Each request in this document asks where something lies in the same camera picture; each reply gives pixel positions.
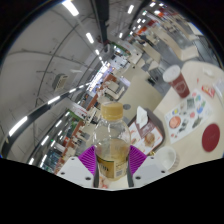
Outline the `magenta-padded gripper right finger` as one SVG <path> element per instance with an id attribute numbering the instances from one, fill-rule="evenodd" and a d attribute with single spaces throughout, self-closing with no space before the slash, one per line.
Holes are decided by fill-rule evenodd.
<path id="1" fill-rule="evenodd" d="M 143 187 L 165 176 L 166 169 L 154 156 L 146 156 L 138 148 L 130 146 L 127 169 L 130 188 Z"/>

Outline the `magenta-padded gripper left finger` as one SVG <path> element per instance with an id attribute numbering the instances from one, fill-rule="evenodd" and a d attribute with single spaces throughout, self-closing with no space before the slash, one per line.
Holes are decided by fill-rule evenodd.
<path id="1" fill-rule="evenodd" d="M 98 168 L 93 146 L 78 157 L 70 157 L 57 175 L 85 188 L 98 187 Z"/>

